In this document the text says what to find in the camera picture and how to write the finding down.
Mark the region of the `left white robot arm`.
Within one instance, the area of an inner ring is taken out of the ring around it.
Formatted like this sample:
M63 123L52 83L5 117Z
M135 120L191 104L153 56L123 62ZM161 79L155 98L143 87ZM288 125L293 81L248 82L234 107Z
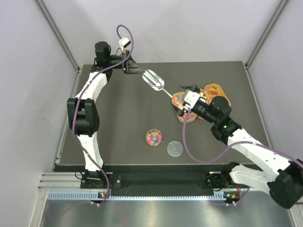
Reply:
M136 63L127 49L130 44L128 38L121 38L119 40L121 54L112 55L111 47L107 42L96 43L96 57L87 82L74 98L67 100L69 128L83 149L85 157L82 180L91 180L99 188L106 185L107 175L101 171L104 161L98 148L97 131L100 119L96 100L109 82L114 69L121 69L125 74L143 73L143 68Z

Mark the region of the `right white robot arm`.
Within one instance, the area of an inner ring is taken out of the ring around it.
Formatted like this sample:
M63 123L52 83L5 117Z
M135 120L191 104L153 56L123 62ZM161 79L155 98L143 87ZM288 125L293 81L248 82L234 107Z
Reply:
M222 152L234 149L251 160L260 169L254 170L239 163L224 166L221 182L226 187L243 184L268 194L279 206L290 209L302 204L303 162L284 152L261 144L231 117L232 108L223 96L216 96L211 103L201 95L197 85L183 86L183 108L179 116L195 113L212 124L212 135L227 147Z

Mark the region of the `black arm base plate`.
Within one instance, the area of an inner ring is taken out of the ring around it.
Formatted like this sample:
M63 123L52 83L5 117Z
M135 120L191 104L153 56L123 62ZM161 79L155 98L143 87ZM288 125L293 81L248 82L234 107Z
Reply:
M198 188L227 188L234 183L223 165L105 165L111 189L132 185L178 186Z

